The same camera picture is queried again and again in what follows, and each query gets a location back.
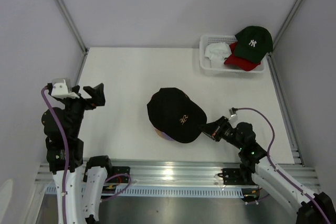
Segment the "black gold-logo baseball cap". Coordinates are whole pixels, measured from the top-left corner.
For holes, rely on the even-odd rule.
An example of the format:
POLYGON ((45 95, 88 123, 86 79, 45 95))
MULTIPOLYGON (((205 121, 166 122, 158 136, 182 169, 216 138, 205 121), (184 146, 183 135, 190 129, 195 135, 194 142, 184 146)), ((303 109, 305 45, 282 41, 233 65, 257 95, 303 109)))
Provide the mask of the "black gold-logo baseball cap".
POLYGON ((182 144, 195 141, 202 133, 198 126, 207 123, 203 109, 178 88, 161 88, 146 107, 153 127, 182 144))

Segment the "purple LA baseball cap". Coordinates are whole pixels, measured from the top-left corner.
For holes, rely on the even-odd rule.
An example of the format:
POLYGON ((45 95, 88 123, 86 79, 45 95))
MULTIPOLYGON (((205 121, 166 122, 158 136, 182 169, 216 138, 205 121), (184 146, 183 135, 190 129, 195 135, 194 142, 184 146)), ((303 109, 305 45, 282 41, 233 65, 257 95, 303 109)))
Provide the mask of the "purple LA baseball cap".
POLYGON ((165 134, 164 132, 160 132, 159 135, 160 135, 162 138, 164 138, 164 139, 166 139, 166 140, 168 140, 168 141, 174 141, 173 138, 171 138, 170 136, 168 136, 168 135, 165 134))

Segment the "dark green NY cap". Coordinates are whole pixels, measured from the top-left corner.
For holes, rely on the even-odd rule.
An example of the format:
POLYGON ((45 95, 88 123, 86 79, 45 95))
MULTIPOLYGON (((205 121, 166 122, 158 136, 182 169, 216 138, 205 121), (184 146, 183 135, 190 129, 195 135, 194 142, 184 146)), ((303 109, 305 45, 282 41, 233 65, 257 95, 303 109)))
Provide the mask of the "dark green NY cap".
POLYGON ((273 52, 270 32, 260 26, 248 26, 235 35, 237 45, 234 55, 252 63, 259 63, 264 56, 273 52))

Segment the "pink baseball cap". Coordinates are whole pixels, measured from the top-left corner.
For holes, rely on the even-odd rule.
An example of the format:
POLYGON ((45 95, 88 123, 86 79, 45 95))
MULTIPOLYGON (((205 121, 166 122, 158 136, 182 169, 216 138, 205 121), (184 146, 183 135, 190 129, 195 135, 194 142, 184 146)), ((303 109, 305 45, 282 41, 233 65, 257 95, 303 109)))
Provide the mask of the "pink baseball cap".
POLYGON ((161 131, 159 131, 157 129, 155 129, 155 131, 156 131, 156 133, 157 133, 158 136, 162 137, 161 131))

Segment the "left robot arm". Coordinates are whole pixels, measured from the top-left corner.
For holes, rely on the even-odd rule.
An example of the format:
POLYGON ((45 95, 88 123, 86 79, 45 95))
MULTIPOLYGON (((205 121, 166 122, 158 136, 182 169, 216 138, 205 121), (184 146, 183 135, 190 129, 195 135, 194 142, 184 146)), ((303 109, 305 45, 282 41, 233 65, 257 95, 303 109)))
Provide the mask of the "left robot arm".
POLYGON ((108 156, 83 163, 84 142, 79 132, 84 113, 104 106, 103 83, 69 88, 66 81, 49 83, 41 90, 48 109, 41 117, 46 135, 47 162, 56 186, 59 223, 99 223, 99 206, 105 182, 113 178, 108 156))

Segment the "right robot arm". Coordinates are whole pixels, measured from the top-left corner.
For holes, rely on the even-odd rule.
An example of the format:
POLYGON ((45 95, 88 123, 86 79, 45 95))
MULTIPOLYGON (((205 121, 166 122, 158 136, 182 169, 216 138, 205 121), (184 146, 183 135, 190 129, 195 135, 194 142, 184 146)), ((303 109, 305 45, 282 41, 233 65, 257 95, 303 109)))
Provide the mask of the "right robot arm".
POLYGON ((319 194, 295 180, 270 157, 256 141, 250 123, 232 127, 228 118, 204 124, 201 131, 215 141, 225 140, 239 149, 239 178, 245 184, 262 187, 293 217, 296 223, 335 223, 335 208, 331 198, 319 194))

